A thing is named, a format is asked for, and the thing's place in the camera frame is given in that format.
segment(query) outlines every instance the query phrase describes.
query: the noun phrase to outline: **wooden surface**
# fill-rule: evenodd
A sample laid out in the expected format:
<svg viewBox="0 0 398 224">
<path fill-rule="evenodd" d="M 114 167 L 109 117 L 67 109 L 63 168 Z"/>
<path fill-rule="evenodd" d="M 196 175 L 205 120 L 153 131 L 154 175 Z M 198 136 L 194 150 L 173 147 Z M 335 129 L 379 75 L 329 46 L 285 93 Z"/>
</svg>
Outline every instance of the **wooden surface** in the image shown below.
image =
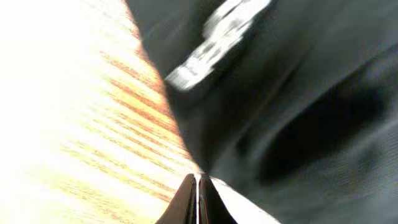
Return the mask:
<svg viewBox="0 0 398 224">
<path fill-rule="evenodd" d="M 0 11 L 0 223 L 154 223 L 198 168 L 126 5 Z"/>
</svg>

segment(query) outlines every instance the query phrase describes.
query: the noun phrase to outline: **wood grain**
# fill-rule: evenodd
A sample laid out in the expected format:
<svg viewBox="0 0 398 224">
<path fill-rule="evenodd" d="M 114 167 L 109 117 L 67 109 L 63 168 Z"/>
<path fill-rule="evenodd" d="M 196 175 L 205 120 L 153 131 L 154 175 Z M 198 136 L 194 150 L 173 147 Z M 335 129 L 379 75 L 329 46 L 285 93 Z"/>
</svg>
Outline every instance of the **wood grain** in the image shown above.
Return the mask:
<svg viewBox="0 0 398 224">
<path fill-rule="evenodd" d="M 125 3 L 10 4 L 0 223 L 154 223 L 198 167 Z"/>
</svg>

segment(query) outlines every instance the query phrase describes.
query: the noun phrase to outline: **light brown wood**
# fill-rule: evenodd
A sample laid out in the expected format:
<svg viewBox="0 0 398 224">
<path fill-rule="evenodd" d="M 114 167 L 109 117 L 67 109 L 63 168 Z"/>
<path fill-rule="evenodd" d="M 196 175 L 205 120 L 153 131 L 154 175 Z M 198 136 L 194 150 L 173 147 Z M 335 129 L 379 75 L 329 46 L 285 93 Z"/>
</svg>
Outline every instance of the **light brown wood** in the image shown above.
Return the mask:
<svg viewBox="0 0 398 224">
<path fill-rule="evenodd" d="M 10 4 L 0 223 L 154 223 L 198 167 L 126 5 Z"/>
</svg>

